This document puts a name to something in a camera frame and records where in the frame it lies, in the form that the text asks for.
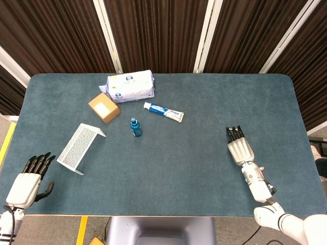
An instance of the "pack of wipes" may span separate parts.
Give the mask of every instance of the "pack of wipes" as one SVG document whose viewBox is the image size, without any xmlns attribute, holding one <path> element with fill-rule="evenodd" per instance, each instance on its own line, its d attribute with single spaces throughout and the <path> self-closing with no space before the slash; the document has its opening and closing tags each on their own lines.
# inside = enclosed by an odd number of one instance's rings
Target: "pack of wipes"
<svg viewBox="0 0 327 245">
<path fill-rule="evenodd" d="M 108 76 L 107 84 L 99 86 L 113 102 L 122 103 L 154 97 L 153 77 L 150 70 Z"/>
</svg>

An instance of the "small bottle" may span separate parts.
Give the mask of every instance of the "small bottle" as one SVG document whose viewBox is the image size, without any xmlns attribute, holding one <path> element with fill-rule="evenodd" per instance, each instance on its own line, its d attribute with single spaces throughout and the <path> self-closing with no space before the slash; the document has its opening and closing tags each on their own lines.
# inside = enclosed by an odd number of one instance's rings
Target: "small bottle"
<svg viewBox="0 0 327 245">
<path fill-rule="evenodd" d="M 134 117 L 131 119 L 131 130 L 135 137 L 140 137 L 142 135 L 141 124 Z"/>
</svg>

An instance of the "bottle cap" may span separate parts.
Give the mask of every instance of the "bottle cap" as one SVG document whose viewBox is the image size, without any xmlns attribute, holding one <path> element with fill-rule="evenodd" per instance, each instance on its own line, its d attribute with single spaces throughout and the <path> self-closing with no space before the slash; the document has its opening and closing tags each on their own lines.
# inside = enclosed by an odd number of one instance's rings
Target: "bottle cap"
<svg viewBox="0 0 327 245">
<path fill-rule="evenodd" d="M 135 117 L 132 117 L 131 124 L 133 124 L 133 125 L 136 125 L 137 124 L 137 120 L 135 119 Z"/>
<path fill-rule="evenodd" d="M 143 108 L 144 109 L 150 109 L 151 103 L 145 102 Z"/>
</svg>

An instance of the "small brown box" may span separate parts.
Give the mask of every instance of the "small brown box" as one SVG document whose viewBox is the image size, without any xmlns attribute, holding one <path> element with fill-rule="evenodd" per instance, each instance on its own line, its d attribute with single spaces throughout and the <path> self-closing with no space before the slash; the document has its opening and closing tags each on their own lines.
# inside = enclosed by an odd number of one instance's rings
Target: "small brown box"
<svg viewBox="0 0 327 245">
<path fill-rule="evenodd" d="M 104 93 L 100 93 L 88 104 L 106 124 L 120 113 L 118 106 Z"/>
</svg>

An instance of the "brown curtain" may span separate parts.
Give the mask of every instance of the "brown curtain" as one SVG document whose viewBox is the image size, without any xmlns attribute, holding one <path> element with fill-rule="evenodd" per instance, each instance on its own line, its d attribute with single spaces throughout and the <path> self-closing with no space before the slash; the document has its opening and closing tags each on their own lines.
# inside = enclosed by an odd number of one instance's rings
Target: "brown curtain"
<svg viewBox="0 0 327 245">
<path fill-rule="evenodd" d="M 115 72 L 92 0 L 1 0 L 0 33 L 30 76 Z"/>
<path fill-rule="evenodd" d="M 19 115 L 25 88 L 0 66 L 0 113 Z"/>
<path fill-rule="evenodd" d="M 327 121 L 327 1 L 321 1 L 269 70 L 291 77 L 307 130 Z"/>
<path fill-rule="evenodd" d="M 204 72 L 258 73 L 306 2 L 223 1 Z"/>
<path fill-rule="evenodd" d="M 193 72 L 207 0 L 106 0 L 124 72 Z"/>
</svg>

